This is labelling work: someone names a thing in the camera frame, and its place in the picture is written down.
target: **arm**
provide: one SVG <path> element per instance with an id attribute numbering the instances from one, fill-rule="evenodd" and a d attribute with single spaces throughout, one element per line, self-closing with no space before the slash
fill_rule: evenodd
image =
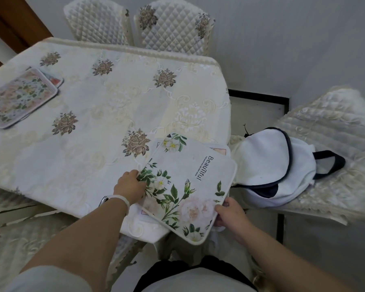
<path id="1" fill-rule="evenodd" d="M 350 292 L 333 276 L 319 270 L 247 219 L 242 207 L 233 198 L 226 198 L 225 206 L 217 205 L 217 224 L 226 226 L 236 240 L 246 246 L 260 267 L 281 291 Z"/>
<path id="2" fill-rule="evenodd" d="M 124 196 L 131 205 L 141 199 L 146 188 L 146 182 L 136 180 L 137 174 L 137 170 L 125 172 L 114 187 L 114 195 Z M 21 273 L 39 265 L 54 265 L 85 279 L 94 292 L 104 291 L 126 211 L 124 201 L 109 199 L 54 236 Z"/>

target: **white tablecloth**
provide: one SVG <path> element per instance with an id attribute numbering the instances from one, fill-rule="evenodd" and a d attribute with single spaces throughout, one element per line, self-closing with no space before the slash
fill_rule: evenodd
<path id="1" fill-rule="evenodd" d="M 29 66 L 64 78 L 59 94 L 0 129 L 0 187 L 82 217 L 140 170 L 151 140 L 176 131 L 227 144 L 230 100 L 218 63 L 201 56 L 49 38 L 0 68 L 0 86 Z M 154 243 L 168 231 L 141 221 L 121 232 Z"/>

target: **person's right arm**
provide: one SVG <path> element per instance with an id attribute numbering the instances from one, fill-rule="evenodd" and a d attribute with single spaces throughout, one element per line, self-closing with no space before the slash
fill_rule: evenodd
<path id="1" fill-rule="evenodd" d="M 225 203 L 228 206 L 215 207 L 215 211 L 219 214 L 217 224 L 227 227 L 234 233 L 238 242 L 246 246 L 268 278 L 281 291 L 352 291 L 333 276 L 293 254 L 255 227 L 236 200 L 228 197 Z"/>

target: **forearm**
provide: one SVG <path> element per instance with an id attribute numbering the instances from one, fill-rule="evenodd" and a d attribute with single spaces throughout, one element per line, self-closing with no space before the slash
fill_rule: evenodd
<path id="1" fill-rule="evenodd" d="M 103 291 L 126 211 L 122 200 L 108 200 L 54 236 L 21 272 L 39 265 L 54 265 L 81 276 L 94 292 Z"/>
<path id="2" fill-rule="evenodd" d="M 281 291 L 351 291 L 336 278 L 293 254 L 249 221 L 242 241 L 266 275 Z"/>

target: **person's left hand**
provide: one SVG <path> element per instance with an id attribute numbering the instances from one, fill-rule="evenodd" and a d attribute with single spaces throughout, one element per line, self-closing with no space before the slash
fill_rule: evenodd
<path id="1" fill-rule="evenodd" d="M 117 181 L 116 186 L 114 186 L 114 195 L 124 196 L 129 201 L 130 205 L 141 200 L 145 194 L 146 181 L 137 181 L 137 175 L 138 170 L 125 172 Z"/>

